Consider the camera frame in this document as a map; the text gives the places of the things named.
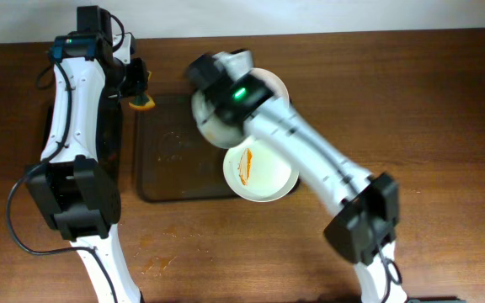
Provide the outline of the white plate top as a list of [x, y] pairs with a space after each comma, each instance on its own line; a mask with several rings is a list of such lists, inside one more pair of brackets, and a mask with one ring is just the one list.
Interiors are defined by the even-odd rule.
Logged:
[[284, 106], [290, 107], [290, 96], [288, 89], [282, 80], [269, 70], [263, 68], [252, 68], [250, 74], [265, 82], [265, 84], [274, 92], [274, 94], [282, 98]]

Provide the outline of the white plate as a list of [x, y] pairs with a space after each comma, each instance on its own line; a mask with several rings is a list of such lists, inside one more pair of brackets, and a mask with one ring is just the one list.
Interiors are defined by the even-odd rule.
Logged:
[[299, 183], [299, 172], [272, 147], [253, 137], [227, 150], [222, 171], [235, 194], [258, 203], [281, 199]]
[[[248, 49], [204, 54], [203, 57], [211, 61], [218, 71], [226, 73], [230, 80], [237, 80], [253, 68], [252, 52]], [[191, 97], [191, 109], [199, 132], [213, 146], [229, 149], [245, 141], [246, 136], [242, 128], [225, 125], [215, 114], [212, 102], [200, 88]]]
[[269, 70], [263, 68], [252, 68], [250, 74], [265, 82], [265, 84], [274, 92], [274, 94], [282, 98], [284, 106], [290, 107], [290, 96], [288, 89], [282, 80]]

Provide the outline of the green orange sponge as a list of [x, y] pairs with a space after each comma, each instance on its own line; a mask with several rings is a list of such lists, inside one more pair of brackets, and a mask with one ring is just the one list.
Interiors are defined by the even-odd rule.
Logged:
[[155, 107], [155, 102], [148, 93], [148, 83], [151, 72], [145, 71], [145, 75], [140, 79], [131, 80], [126, 88], [126, 97], [131, 98], [129, 106], [135, 111], [148, 111]]

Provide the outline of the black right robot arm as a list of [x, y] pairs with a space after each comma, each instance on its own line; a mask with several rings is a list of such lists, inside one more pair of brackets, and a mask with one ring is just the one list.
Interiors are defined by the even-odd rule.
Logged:
[[205, 53], [189, 64], [185, 76], [195, 87], [191, 106], [201, 135], [222, 149], [252, 136], [279, 153], [333, 217], [323, 235], [353, 264], [362, 301], [408, 301], [394, 258], [398, 183], [349, 160], [252, 67], [249, 50]]

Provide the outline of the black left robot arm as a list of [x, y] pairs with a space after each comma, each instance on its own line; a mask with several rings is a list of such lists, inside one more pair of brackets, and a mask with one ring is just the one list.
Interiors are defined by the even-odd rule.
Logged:
[[119, 20], [99, 6], [77, 8], [75, 31], [56, 37], [48, 52], [56, 87], [40, 162], [20, 179], [46, 224], [78, 253], [101, 302], [141, 302], [120, 245], [118, 189], [120, 101], [154, 107], [151, 73], [135, 57], [132, 33], [112, 32]]

